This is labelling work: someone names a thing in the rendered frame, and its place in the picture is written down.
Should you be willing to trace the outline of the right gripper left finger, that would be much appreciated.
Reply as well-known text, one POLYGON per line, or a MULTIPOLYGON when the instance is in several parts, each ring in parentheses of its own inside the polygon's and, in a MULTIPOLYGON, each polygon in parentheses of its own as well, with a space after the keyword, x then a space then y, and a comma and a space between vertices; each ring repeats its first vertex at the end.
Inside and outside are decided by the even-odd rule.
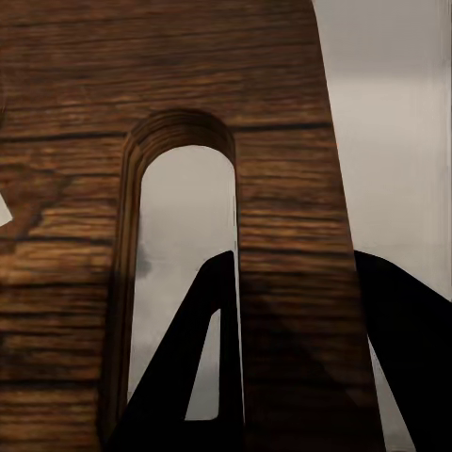
POLYGON ((202 265, 104 452, 246 452, 231 250, 202 265), (218 416, 185 420, 211 315, 218 309, 218 416))

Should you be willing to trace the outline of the cutting board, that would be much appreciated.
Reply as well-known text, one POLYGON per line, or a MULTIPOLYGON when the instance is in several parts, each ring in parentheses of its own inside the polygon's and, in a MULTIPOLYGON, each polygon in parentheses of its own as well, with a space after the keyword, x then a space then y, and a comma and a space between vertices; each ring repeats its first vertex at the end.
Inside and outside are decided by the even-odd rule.
POLYGON ((386 452, 311 0, 0 0, 0 452, 104 452, 189 145, 234 166, 246 452, 386 452))

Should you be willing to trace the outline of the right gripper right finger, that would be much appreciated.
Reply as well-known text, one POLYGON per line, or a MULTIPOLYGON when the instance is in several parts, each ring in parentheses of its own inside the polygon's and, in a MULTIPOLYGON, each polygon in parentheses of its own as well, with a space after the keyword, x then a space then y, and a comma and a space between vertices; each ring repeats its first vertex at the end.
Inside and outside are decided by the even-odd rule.
POLYGON ((452 452, 452 303, 354 251, 368 339, 417 452, 452 452))

